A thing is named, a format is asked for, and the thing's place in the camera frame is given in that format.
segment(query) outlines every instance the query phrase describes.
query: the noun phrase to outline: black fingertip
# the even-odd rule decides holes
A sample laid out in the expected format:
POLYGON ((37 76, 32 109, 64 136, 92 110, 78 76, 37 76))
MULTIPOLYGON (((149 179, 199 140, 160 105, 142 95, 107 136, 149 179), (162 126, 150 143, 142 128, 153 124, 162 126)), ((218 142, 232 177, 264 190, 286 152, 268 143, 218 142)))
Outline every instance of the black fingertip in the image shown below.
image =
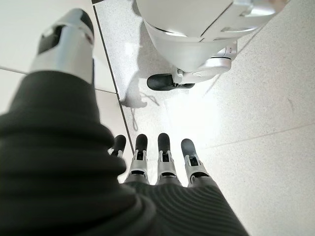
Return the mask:
POLYGON ((125 146, 126 146, 126 137, 124 135, 118 135, 115 137, 115 143, 113 146, 113 149, 115 151, 119 151, 121 150, 122 152, 124 152, 125 150, 125 146))
POLYGON ((165 133, 161 133, 157 138, 157 145, 158 145, 158 151, 171 150, 169 136, 165 133))
POLYGON ((135 150, 143 151, 147 150, 148 147, 148 138, 144 134, 139 134, 136 139, 136 147, 135 150))
POLYGON ((183 152, 183 156, 185 157, 186 155, 195 155, 196 153, 196 149, 195 149, 195 145, 193 144, 192 140, 190 139, 184 139, 182 140, 182 152, 183 152))

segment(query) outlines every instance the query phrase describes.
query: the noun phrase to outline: silver metal part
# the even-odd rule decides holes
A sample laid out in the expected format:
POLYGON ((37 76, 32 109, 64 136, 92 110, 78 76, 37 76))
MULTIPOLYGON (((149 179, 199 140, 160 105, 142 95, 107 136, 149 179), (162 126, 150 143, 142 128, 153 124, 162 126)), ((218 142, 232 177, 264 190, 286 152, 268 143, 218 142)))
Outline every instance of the silver metal part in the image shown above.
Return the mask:
POLYGON ((161 178, 163 173, 172 173, 177 177, 171 151, 167 151, 167 155, 168 155, 168 161, 163 161, 163 151, 161 150, 158 153, 157 180, 161 178))
MULTIPOLYGON (((113 153, 113 151, 114 151, 114 149, 111 147, 107 152, 108 152, 109 155, 111 155, 111 154, 113 153)), ((118 150, 118 155, 117 155, 117 157, 122 158, 122 157, 123 157, 123 151, 118 150)))
POLYGON ((42 35, 31 72, 60 71, 92 83, 94 34, 81 20, 83 14, 81 9, 69 11, 42 35))
POLYGON ((147 159, 147 152, 144 150, 141 154, 141 159, 139 160, 138 157, 138 150, 134 151, 134 155, 132 158, 132 162, 130 165, 130 170, 128 176, 130 176, 133 171, 141 171, 144 172, 145 178, 148 179, 148 159, 147 159))
POLYGON ((177 84, 194 84, 209 80, 215 75, 223 74, 231 69, 232 61, 237 55, 237 41, 220 50, 215 56, 206 60, 196 70, 183 72, 181 69, 173 69, 172 78, 177 84))
POLYGON ((197 162, 197 165, 191 164, 190 158, 192 158, 192 156, 186 155, 184 157, 185 169, 186 169, 186 174, 187 174, 189 184, 192 184, 192 178, 191 177, 195 173, 204 173, 207 176, 210 176, 208 174, 207 170, 205 169, 204 165, 202 164, 202 162, 199 160, 198 155, 195 154, 193 157, 195 158, 194 161, 197 162))

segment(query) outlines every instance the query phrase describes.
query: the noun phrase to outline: dark gray sleeve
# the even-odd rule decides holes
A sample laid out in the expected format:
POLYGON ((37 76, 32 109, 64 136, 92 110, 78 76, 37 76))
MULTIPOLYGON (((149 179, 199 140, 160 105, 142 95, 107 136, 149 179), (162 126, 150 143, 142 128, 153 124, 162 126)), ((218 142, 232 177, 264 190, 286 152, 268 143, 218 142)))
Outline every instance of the dark gray sleeve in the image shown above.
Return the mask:
POLYGON ((154 204, 118 184, 93 85, 26 76, 0 117, 0 235, 152 235, 154 204))

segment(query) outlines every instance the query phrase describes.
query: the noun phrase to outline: black wheel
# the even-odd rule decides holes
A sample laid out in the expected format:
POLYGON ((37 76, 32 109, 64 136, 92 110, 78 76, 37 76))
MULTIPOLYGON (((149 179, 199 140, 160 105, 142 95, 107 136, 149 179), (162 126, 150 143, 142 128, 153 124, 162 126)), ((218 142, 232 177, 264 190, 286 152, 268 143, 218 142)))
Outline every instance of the black wheel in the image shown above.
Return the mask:
POLYGON ((147 85, 155 91, 170 91, 173 89, 189 89, 195 84, 176 84, 171 74, 156 74, 147 79, 147 85))

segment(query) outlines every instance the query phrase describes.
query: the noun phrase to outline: white robot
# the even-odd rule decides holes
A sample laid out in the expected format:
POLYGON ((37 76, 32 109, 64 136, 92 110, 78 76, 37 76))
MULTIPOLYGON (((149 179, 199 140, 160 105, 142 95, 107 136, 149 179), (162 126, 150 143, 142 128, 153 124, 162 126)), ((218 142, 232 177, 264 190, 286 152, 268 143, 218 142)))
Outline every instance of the white robot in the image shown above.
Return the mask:
POLYGON ((237 39, 262 27, 288 0, 137 0, 171 74, 148 78, 152 90, 189 89, 231 68, 237 39))

